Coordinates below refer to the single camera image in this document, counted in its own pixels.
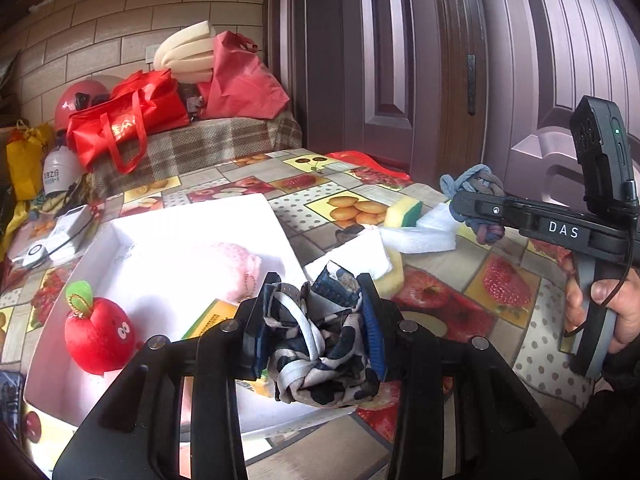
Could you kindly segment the right hand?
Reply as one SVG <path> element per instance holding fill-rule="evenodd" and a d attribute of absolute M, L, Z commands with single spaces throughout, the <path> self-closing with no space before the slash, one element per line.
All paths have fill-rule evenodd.
<path fill-rule="evenodd" d="M 576 281 L 574 259 L 566 256 L 561 264 L 567 274 L 565 286 L 565 311 L 564 327 L 567 332 L 576 330 L 585 322 L 586 314 L 582 310 L 582 290 Z M 597 304 L 606 306 L 617 315 L 614 335 L 608 352 L 620 353 L 628 347 L 640 332 L 640 290 L 639 275 L 631 269 L 624 284 L 616 292 L 611 300 L 606 300 L 608 295 L 618 285 L 616 280 L 602 280 L 591 285 L 591 299 Z"/>

